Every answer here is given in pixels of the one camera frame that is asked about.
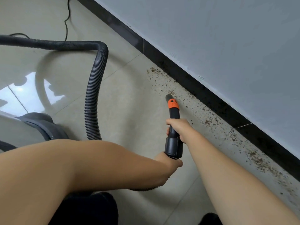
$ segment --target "person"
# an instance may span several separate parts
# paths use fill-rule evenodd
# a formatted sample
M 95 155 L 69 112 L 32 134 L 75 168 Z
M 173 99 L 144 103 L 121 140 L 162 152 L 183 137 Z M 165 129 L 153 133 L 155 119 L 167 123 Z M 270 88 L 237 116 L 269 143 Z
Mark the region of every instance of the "person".
M 187 120 L 167 119 L 167 125 L 187 144 L 218 214 L 205 215 L 201 224 L 300 224 L 262 182 Z M 106 141 L 53 140 L 7 151 L 0 154 L 0 224 L 117 224 L 109 193 L 69 194 L 162 186 L 182 165 L 163 152 L 152 160 Z

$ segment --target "orange ring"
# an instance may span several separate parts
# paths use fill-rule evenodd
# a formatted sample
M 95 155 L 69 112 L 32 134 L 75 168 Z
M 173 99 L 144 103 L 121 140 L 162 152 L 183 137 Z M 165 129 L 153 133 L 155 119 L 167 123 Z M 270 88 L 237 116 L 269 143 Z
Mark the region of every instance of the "orange ring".
M 169 99 L 168 107 L 169 107 L 169 109 L 174 108 L 174 107 L 179 109 L 179 105 L 178 105 L 176 99 Z

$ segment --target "power cord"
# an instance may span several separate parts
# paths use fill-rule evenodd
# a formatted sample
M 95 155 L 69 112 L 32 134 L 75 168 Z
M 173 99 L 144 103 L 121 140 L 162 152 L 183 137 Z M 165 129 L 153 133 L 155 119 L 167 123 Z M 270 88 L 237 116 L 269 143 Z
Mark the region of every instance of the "power cord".
M 67 21 L 68 21 L 68 20 L 70 19 L 70 17 L 71 17 L 70 0 L 68 0 L 67 6 L 68 6 L 69 15 L 68 15 L 68 18 L 65 19 L 65 26 L 66 26 L 66 37 L 65 37 L 65 41 L 66 41 L 67 38 L 68 38 L 68 26 L 67 26 Z M 29 36 L 26 35 L 26 34 L 24 34 L 24 33 L 13 33 L 13 34 L 10 34 L 10 36 L 16 36 L 16 35 L 23 35 L 23 36 L 27 37 L 28 39 L 30 39 Z

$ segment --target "wall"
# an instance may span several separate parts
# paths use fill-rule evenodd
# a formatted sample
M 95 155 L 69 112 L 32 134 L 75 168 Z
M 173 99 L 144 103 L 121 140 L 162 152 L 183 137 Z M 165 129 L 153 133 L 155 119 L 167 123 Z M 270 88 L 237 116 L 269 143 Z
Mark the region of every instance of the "wall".
M 300 159 L 300 0 L 95 0 Z

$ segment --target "black baseboard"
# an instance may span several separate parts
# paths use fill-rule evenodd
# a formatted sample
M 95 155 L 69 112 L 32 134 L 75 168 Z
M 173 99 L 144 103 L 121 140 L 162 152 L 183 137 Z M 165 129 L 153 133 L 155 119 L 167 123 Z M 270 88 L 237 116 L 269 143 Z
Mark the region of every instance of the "black baseboard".
M 221 98 L 171 61 L 144 38 L 126 26 L 94 0 L 78 0 L 82 5 L 142 52 L 202 103 L 240 132 L 246 139 L 300 181 L 300 160 L 273 140 Z

